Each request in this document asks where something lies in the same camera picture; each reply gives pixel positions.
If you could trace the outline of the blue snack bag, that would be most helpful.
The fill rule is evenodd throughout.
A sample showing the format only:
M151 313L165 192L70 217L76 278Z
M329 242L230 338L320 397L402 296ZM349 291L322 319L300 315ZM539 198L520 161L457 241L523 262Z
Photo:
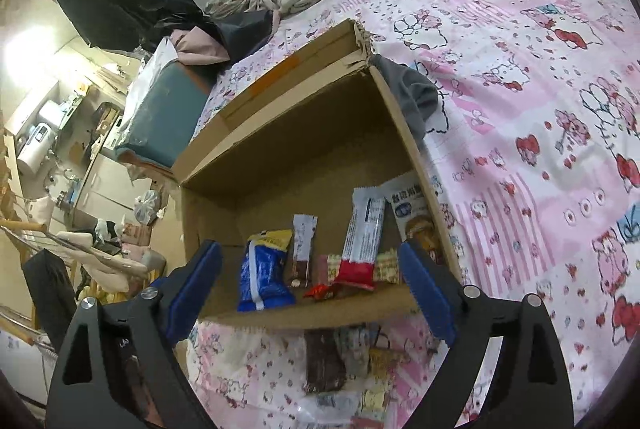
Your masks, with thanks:
M264 311L294 305L283 273L291 230L262 231L248 238L239 278L239 312Z

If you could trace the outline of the dark brown bread package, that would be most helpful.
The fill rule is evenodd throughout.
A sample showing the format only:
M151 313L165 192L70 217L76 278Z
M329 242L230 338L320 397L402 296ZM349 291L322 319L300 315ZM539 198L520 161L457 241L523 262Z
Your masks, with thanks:
M346 367L338 352L332 329L315 329L304 334L308 394L341 390L346 383Z

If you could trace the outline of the pink cartoon snack pack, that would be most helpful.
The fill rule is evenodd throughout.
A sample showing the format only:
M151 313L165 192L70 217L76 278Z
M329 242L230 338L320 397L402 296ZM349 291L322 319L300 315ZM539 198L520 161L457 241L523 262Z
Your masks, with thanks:
M362 289L374 289L378 284L401 284L397 251L379 253L374 262L344 261L341 255L320 256L312 271L312 282L314 285L338 282Z
M342 259L374 262L380 248L386 199L379 187L357 187L352 192L349 220Z

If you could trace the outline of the red rice cake snack pack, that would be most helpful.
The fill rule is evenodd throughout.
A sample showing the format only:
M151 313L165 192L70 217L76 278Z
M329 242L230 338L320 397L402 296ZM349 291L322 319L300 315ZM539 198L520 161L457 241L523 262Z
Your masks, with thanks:
M381 188L392 207L401 239L413 239L437 264L444 264L442 244L416 172L398 175L385 182Z

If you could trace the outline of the red white snack bar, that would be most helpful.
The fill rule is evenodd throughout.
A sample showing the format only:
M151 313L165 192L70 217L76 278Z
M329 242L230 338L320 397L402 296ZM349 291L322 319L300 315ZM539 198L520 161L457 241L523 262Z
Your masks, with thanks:
M293 218L291 268L288 285L307 288L311 281L311 253L318 218L310 214L296 214Z

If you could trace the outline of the white kitchen appliance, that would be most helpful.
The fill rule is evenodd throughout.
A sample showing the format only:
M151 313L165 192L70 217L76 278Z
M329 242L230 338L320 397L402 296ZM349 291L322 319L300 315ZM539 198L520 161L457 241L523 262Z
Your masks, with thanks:
M20 155L16 158L17 169L22 175L35 176L46 158L47 153L53 148L58 131L52 129L46 122L40 122L34 126L32 134L24 144Z

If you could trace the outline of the teal cushion left side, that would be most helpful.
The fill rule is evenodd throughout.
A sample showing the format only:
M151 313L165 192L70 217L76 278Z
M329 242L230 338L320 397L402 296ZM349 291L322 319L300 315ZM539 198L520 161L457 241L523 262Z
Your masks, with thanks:
M116 159L170 171L191 141L217 71L213 65L166 65L120 134Z

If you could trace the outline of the open cardboard box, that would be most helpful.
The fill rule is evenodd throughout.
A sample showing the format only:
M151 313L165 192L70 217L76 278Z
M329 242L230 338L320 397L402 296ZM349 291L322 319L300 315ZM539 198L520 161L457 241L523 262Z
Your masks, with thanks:
M367 33L345 20L288 56L206 124L172 166L181 188L183 244L221 247L221 271L201 318L222 325L314 329L413 313L408 286L345 290L317 302L240 312L240 275L250 235L318 220L312 251L338 253L352 191L414 171L440 239L448 236L422 155L396 98L370 62Z

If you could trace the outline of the grey cloth beside box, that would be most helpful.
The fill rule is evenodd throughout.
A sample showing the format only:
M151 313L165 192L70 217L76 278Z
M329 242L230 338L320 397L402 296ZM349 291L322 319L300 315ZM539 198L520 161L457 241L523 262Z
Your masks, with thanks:
M380 54L371 57L371 64L396 98L413 140L420 143L426 134L426 122L439 105L436 86L425 74Z

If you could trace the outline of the pink cartoon print bedsheet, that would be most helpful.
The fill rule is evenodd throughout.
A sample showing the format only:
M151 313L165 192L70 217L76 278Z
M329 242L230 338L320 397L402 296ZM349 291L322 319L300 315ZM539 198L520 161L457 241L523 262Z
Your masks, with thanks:
M198 127L348 18L434 82L423 166L462 277L544 300L585 415L639 334L636 11L629 0L322 0L219 77Z

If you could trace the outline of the pink garment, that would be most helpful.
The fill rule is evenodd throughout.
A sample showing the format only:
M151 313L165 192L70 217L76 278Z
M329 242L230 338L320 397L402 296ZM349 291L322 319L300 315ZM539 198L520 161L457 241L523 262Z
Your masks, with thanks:
M177 59L183 65L207 66L227 63L230 55L222 44L201 28L174 30L169 36Z

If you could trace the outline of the black plastic bag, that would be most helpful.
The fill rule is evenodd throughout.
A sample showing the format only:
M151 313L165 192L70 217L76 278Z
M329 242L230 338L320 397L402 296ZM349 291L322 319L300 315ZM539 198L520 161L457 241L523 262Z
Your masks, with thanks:
M210 17L194 0L55 0L88 45L152 52L175 30L198 27L220 43L233 63L264 46L276 31L269 10Z

